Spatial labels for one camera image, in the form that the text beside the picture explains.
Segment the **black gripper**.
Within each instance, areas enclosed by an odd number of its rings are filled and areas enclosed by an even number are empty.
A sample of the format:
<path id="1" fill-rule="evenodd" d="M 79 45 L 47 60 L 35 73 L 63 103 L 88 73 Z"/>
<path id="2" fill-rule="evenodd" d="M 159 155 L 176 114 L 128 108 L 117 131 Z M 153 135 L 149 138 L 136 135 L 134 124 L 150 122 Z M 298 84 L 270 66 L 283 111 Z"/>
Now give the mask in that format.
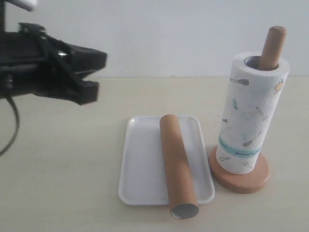
<path id="1" fill-rule="evenodd" d="M 58 40 L 39 24 L 20 23 L 17 32 L 0 36 L 0 97 L 34 94 L 78 105 L 96 102 L 99 83 L 84 81 L 76 73 L 105 68 L 107 57 Z"/>

